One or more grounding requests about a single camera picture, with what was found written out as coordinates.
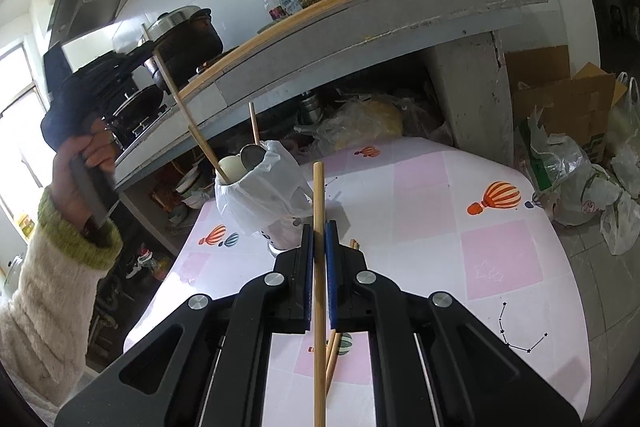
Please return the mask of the person's left hand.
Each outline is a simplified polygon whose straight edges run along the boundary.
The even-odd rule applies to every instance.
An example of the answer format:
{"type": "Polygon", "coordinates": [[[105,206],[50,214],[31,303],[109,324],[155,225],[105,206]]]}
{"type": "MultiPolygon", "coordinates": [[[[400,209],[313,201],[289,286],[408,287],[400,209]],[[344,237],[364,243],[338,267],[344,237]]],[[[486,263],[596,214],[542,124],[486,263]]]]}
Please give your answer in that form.
{"type": "Polygon", "coordinates": [[[58,148],[50,195],[55,208],[73,227],[101,228],[117,205],[114,187],[116,146],[103,119],[58,148]]]}

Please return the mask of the fluffy white sleeve forearm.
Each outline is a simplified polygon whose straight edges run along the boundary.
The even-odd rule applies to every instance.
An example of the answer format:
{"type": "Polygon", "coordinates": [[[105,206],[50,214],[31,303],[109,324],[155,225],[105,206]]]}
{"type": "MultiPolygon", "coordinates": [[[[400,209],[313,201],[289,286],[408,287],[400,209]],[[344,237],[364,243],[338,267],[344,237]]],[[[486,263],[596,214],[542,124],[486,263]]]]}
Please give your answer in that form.
{"type": "Polygon", "coordinates": [[[90,242],[42,193],[17,290],[1,305],[1,364],[49,425],[84,373],[96,288],[121,249],[112,221],[90,242]]]}

